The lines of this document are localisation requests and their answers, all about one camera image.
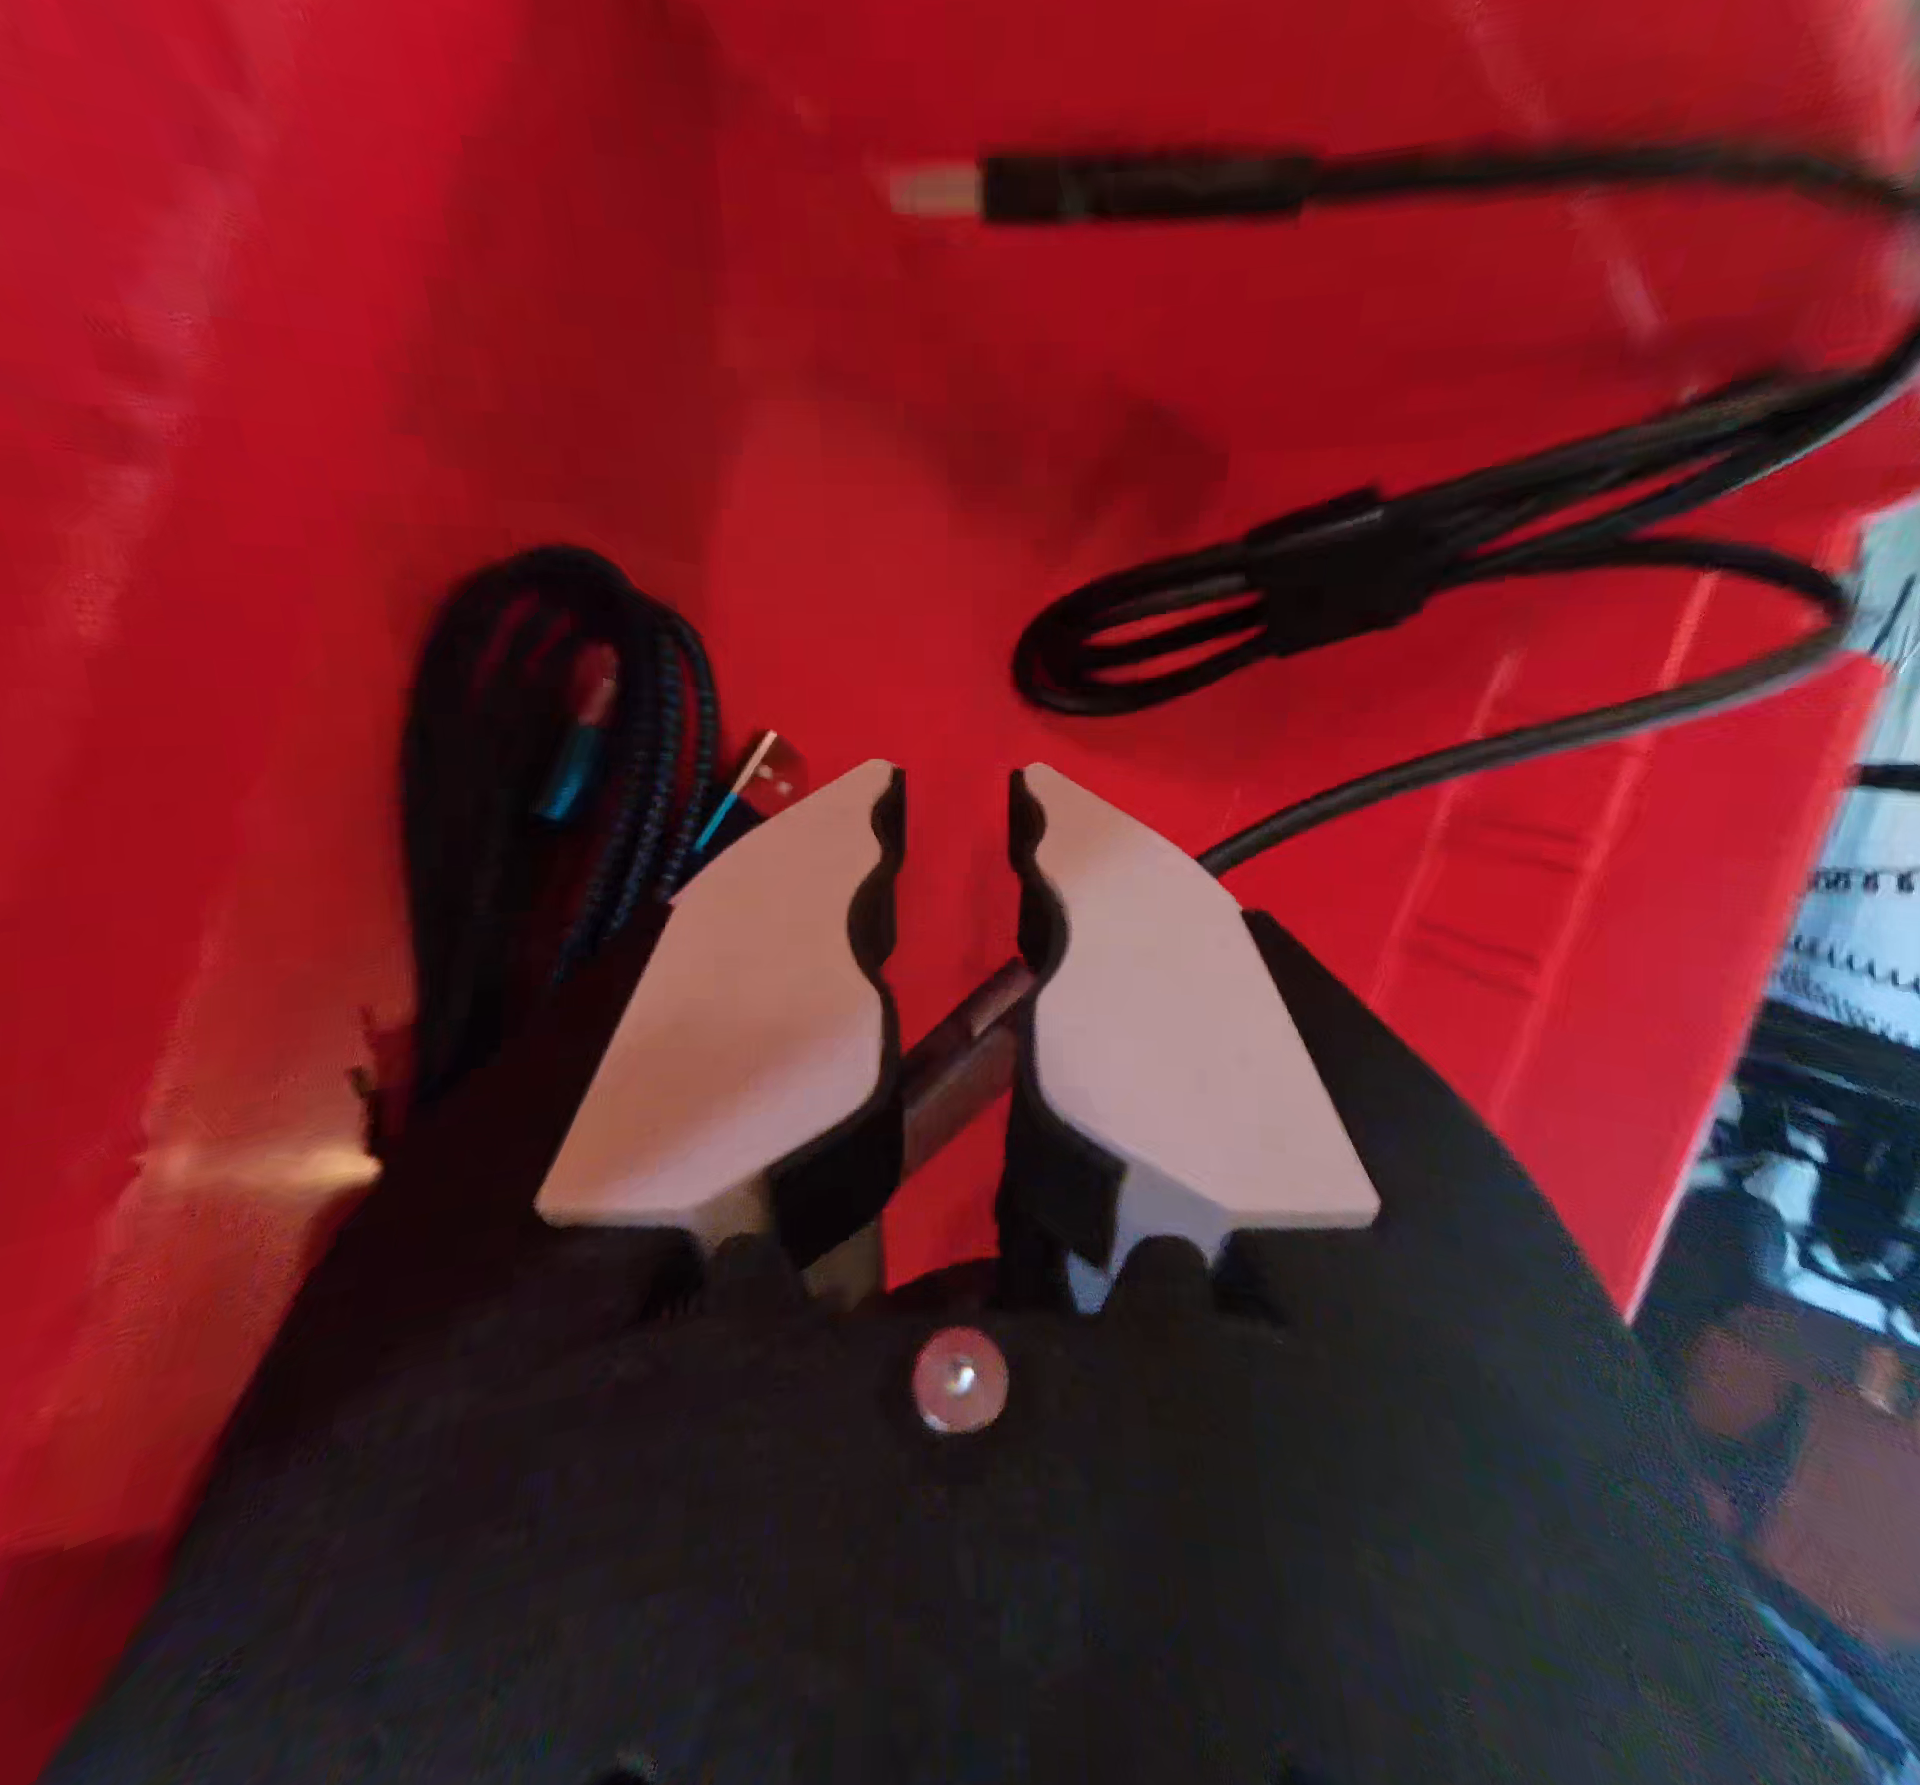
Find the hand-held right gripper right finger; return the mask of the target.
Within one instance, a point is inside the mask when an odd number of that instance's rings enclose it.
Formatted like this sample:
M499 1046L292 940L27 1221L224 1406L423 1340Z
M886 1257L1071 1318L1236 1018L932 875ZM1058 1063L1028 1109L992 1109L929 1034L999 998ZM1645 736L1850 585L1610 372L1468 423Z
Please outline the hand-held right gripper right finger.
M1131 1256L1354 1233L1381 1198L1236 898L1058 767L1012 773L1021 1005L1003 1221L1097 1312Z

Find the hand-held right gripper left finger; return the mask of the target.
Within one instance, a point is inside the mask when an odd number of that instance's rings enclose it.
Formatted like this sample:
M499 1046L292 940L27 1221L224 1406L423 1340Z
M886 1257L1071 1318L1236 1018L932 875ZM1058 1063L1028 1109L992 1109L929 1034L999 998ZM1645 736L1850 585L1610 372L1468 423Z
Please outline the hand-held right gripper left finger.
M900 1182L903 770L873 760L677 896L535 1198L556 1230L761 1234L809 1270Z

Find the red plastic bin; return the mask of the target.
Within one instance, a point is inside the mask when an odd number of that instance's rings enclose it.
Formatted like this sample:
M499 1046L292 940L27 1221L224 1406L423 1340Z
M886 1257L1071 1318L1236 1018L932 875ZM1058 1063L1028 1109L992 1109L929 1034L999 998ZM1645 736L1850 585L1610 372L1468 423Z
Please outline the red plastic bin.
M4 0L4 1557L169 1527L409 1018L396 730L499 553L688 608L734 728L910 770L900 1008L1005 935L1003 779L1203 846L1733 589L1465 595L1131 725L1054 591L1355 483L1868 357L1872 215L1623 194L986 236L997 143L1726 140L1902 168L1901 0Z

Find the white black patterned object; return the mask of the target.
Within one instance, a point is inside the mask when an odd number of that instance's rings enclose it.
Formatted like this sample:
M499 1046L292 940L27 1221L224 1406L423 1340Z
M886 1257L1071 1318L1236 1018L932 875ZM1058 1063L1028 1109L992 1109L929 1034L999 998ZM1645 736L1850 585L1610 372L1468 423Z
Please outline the white black patterned object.
M1856 598L1888 680L1766 998L1918 1050L1918 502L1872 523Z

